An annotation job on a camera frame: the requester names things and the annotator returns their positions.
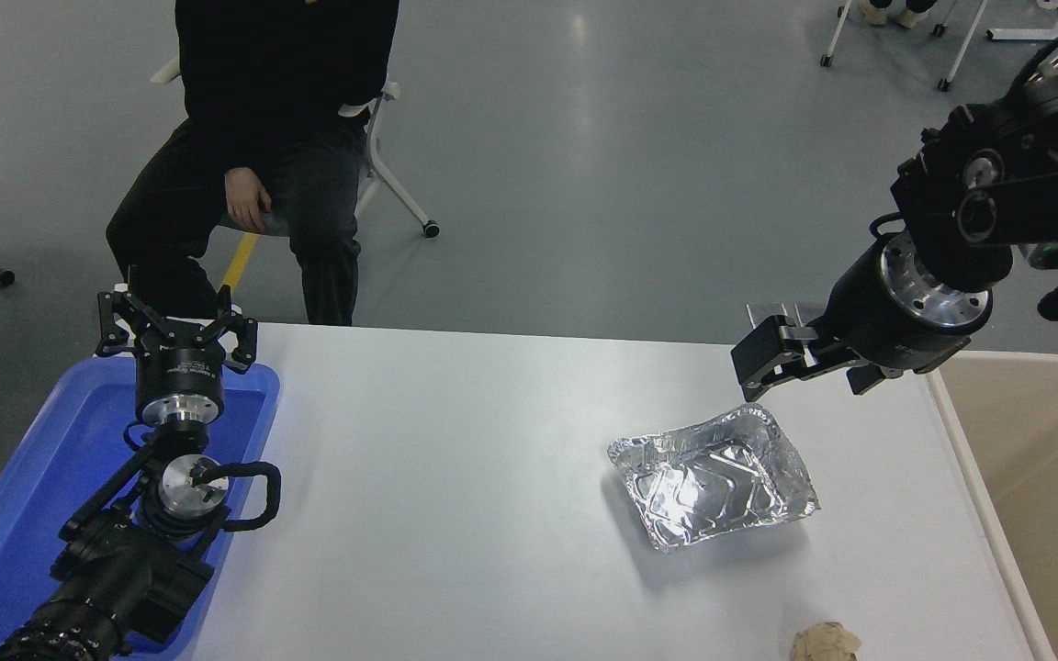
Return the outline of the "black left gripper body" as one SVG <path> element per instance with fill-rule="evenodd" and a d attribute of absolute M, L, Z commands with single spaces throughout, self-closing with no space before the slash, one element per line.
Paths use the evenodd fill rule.
<path fill-rule="evenodd" d="M 135 331 L 136 406 L 147 409 L 185 394 L 205 398 L 214 409 L 221 409 L 224 355 L 217 336 L 193 323 L 174 322 L 168 330 L 143 326 Z"/>

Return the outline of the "person's right hand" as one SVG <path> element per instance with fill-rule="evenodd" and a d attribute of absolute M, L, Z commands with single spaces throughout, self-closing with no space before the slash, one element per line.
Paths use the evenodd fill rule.
<path fill-rule="evenodd" d="M 266 234 L 264 213 L 272 210 L 272 200 L 259 175 L 249 167 L 231 168 L 223 175 L 227 217 L 236 229 Z"/>

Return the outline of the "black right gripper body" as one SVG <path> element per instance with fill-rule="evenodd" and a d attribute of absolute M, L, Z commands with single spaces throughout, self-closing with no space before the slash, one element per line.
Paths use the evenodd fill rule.
<path fill-rule="evenodd" d="M 914 244 L 874 244 L 832 288 L 826 332 L 870 364 L 928 371 L 973 335 L 973 293 L 938 281 Z"/>

